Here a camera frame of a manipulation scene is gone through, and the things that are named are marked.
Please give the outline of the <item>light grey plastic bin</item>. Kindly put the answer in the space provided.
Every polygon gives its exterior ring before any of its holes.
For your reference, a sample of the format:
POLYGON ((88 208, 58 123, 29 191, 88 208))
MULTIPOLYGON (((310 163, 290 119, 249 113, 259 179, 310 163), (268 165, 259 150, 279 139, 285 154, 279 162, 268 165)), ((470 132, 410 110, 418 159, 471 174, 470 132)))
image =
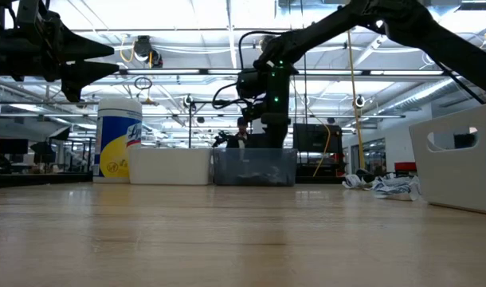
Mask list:
POLYGON ((486 104, 413 124, 410 137, 423 199, 486 214, 486 104), (462 127, 477 130, 474 146, 443 149, 429 140, 462 127))

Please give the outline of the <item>black frame stand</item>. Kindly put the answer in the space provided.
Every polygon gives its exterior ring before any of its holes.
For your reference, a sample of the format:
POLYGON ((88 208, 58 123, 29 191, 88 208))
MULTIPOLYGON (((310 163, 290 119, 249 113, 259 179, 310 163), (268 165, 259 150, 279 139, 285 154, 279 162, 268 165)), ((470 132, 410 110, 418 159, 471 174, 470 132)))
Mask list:
MULTIPOLYGON (((192 147, 192 119, 193 117, 200 112, 207 104, 211 104, 211 101, 204 101, 204 100, 192 100, 190 102, 189 106, 189 112, 188 112, 188 148, 192 147), (200 104, 200 107, 196 109, 195 112, 193 112, 193 106, 195 104, 200 104)), ((222 113, 222 112, 211 112, 210 114, 201 114, 201 116, 204 117, 237 117, 239 116, 237 114, 228 114, 228 113, 222 113)), ((215 137, 215 142, 213 143, 212 147, 218 147, 220 144, 226 143, 229 141, 229 135, 225 134, 224 132, 221 133, 221 135, 218 135, 215 137)))

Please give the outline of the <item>white plastic bin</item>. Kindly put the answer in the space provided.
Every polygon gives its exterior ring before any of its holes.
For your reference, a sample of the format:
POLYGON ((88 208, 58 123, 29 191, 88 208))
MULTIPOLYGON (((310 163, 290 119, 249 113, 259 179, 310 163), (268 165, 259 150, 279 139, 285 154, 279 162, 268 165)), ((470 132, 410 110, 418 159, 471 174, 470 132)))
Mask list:
POLYGON ((129 151, 129 179, 139 185, 210 184, 212 150, 141 147, 129 151))

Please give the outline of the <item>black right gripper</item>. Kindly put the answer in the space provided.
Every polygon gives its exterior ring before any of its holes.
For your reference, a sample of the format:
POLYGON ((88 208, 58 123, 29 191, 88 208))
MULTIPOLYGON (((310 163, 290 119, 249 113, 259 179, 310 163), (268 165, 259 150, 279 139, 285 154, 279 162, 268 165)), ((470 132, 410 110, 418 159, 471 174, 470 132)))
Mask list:
POLYGON ((263 148, 282 148, 291 123, 288 100, 261 99, 252 103, 245 100, 244 103, 243 118, 247 122, 261 118, 261 123, 265 126, 266 144, 263 148))

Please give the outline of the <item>black monitor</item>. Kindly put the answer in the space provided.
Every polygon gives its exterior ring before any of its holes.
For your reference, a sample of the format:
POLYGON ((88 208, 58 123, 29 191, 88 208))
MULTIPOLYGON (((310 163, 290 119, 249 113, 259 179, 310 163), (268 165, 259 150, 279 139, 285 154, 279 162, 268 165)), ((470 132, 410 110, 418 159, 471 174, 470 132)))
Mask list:
POLYGON ((29 150, 27 139, 0 139, 0 153, 4 155, 24 155, 29 150))

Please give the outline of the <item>black studio lamp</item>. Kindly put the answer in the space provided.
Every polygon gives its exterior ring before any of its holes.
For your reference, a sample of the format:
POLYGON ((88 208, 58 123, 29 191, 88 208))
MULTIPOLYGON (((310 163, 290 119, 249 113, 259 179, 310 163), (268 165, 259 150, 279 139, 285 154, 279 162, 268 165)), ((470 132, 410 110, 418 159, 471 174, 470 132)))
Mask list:
POLYGON ((48 136, 49 140, 60 140, 66 141, 69 138, 69 133, 71 132, 71 127, 63 127, 57 129, 55 132, 48 136))
POLYGON ((34 152, 34 163, 54 163, 56 161, 56 152, 49 142, 38 142, 30 146, 34 152))

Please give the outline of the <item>disinfectant wipes canister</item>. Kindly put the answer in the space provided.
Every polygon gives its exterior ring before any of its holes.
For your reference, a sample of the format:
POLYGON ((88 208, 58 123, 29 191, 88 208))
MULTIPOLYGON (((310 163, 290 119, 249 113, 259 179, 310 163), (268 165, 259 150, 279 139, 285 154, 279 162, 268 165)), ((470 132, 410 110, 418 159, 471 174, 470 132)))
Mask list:
POLYGON ((96 118, 94 183, 128 183, 129 150, 141 147, 142 105, 128 98, 102 99, 96 118))

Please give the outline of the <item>dark translucent plastic bin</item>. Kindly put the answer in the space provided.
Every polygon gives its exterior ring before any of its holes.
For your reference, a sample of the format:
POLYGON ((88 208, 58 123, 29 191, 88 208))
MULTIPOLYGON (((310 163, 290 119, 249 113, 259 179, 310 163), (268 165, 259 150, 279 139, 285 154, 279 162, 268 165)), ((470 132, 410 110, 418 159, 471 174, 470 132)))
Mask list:
POLYGON ((242 173, 280 171, 288 178, 284 186, 296 182, 297 150, 290 148, 218 148, 213 149, 214 183, 219 186, 241 186, 234 183, 242 173))

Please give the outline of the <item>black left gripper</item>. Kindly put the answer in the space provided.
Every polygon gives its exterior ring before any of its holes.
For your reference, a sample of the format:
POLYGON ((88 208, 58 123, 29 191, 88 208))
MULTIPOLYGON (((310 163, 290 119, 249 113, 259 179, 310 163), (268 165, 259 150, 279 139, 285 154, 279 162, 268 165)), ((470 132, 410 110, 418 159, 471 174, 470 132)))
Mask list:
POLYGON ((22 40, 17 44, 18 68, 11 74, 16 81, 24 81, 25 76, 43 77, 49 82, 61 79, 66 99, 80 102, 82 88, 120 69, 114 64, 81 61, 110 56, 114 49, 63 26, 61 16, 49 9, 49 0, 20 0, 16 26, 17 37, 22 40), (61 56, 65 61, 78 62, 63 65, 61 56))

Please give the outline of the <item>black flat screen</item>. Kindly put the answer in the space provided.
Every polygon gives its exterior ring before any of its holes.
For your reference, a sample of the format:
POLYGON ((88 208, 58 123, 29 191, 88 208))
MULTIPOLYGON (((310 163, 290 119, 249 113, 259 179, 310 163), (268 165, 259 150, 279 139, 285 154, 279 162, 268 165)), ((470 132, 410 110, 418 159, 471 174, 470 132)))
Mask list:
POLYGON ((298 151, 341 153, 342 135, 338 125, 293 124, 293 147, 298 151))

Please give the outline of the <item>long ceiling light strip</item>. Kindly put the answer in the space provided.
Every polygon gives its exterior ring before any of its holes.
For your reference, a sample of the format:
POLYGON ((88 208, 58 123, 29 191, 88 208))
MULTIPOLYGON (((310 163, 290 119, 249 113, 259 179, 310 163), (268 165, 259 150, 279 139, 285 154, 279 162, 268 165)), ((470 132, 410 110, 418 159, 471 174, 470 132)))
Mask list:
MULTIPOLYGON (((120 69, 119 75, 216 75, 236 76, 239 69, 120 69)), ((350 76, 349 69, 301 69, 300 75, 308 76, 350 76)), ((441 70, 355 70, 356 76, 448 76, 441 70)))

